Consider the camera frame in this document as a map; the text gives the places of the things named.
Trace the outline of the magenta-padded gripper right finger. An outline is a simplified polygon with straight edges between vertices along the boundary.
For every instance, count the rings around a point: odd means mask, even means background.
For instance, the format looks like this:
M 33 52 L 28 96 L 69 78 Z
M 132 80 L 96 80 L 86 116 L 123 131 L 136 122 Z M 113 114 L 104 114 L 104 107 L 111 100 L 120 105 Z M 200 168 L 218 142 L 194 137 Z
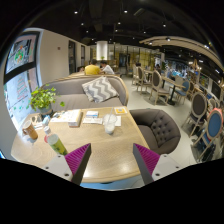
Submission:
M 168 154 L 159 155 L 136 143 L 133 144 L 133 155 L 145 185 L 182 169 Z

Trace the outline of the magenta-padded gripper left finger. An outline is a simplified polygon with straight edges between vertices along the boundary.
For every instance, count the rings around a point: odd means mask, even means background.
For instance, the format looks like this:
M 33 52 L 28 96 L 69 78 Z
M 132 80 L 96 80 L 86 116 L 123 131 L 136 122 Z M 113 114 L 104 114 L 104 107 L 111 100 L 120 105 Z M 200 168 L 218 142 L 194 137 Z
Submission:
M 43 169 L 65 180 L 80 185 L 91 155 L 91 144 L 83 145 L 67 155 L 58 154 Z

